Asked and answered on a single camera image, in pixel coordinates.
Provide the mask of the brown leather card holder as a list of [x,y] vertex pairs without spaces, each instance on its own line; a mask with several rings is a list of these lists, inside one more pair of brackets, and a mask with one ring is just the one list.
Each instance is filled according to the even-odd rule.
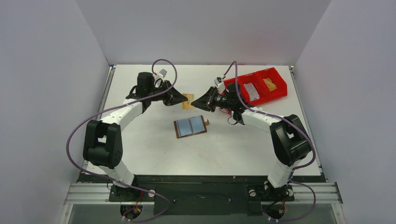
[[176,132],[176,138],[180,139],[206,133],[207,126],[209,124],[209,120],[204,119],[202,115],[175,120],[174,128]]

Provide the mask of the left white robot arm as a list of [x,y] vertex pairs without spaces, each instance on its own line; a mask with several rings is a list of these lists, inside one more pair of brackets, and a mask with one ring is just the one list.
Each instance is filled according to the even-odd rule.
[[100,120],[90,120],[86,125],[84,160],[103,170],[116,186],[121,187],[121,195],[129,201],[139,196],[139,187],[136,176],[122,161],[122,131],[155,101],[173,106],[188,101],[188,98],[162,75],[140,72],[137,84],[126,96],[122,107]]

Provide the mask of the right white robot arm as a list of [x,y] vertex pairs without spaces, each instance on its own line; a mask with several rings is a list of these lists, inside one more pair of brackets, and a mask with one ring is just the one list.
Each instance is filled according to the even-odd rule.
[[252,126],[270,134],[276,164],[268,175],[264,185],[264,195],[276,199],[282,193],[282,187],[287,185],[299,163],[312,151],[312,142],[295,115],[270,115],[257,107],[248,104],[241,95],[238,84],[229,84],[224,93],[219,93],[216,87],[210,89],[200,98],[192,102],[192,106],[213,112],[216,108],[228,109],[232,118],[239,124]]

